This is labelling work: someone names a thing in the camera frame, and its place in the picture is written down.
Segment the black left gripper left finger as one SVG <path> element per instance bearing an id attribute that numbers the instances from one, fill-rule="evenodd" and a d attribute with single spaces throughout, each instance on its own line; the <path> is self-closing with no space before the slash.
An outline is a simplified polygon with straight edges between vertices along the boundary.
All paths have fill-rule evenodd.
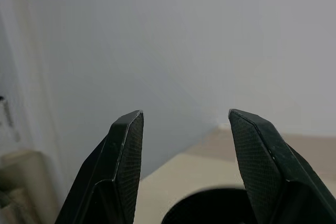
<path id="1" fill-rule="evenodd" d="M 133 224 L 143 129 L 141 110 L 111 125 L 80 167 L 55 224 Z"/>

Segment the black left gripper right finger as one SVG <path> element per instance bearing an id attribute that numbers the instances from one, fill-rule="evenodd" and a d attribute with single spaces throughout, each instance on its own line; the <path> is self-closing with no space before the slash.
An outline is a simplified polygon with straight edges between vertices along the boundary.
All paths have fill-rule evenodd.
<path id="1" fill-rule="evenodd" d="M 228 119 L 258 224 L 336 224 L 336 198 L 271 122 L 238 109 Z"/>

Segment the black round cup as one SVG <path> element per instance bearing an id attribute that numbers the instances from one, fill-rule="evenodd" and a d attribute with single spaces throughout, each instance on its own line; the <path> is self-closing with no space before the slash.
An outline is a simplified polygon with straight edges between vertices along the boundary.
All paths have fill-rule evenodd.
<path id="1" fill-rule="evenodd" d="M 176 203 L 161 224 L 258 224 L 242 188 L 212 188 Z"/>

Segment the beige blurred chair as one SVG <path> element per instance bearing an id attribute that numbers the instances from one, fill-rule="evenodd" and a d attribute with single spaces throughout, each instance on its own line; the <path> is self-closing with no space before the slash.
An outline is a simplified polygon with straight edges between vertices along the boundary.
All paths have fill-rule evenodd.
<path id="1" fill-rule="evenodd" d="M 55 223 L 59 204 L 41 152 L 20 150 L 0 156 L 0 186 L 6 191 L 22 189 L 38 223 Z"/>

